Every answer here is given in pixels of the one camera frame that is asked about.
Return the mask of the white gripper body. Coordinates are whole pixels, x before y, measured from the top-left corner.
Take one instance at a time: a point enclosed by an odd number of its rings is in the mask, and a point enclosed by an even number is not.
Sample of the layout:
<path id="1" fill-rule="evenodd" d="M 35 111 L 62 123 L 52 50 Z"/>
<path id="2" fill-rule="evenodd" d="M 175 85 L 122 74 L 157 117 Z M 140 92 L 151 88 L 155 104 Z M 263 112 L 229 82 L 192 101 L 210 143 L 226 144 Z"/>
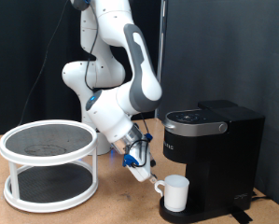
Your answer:
<path id="1" fill-rule="evenodd" d="M 123 166 L 127 167 L 133 176 L 143 182 L 151 177 L 150 153 L 147 144 L 136 144 L 123 157 Z"/>

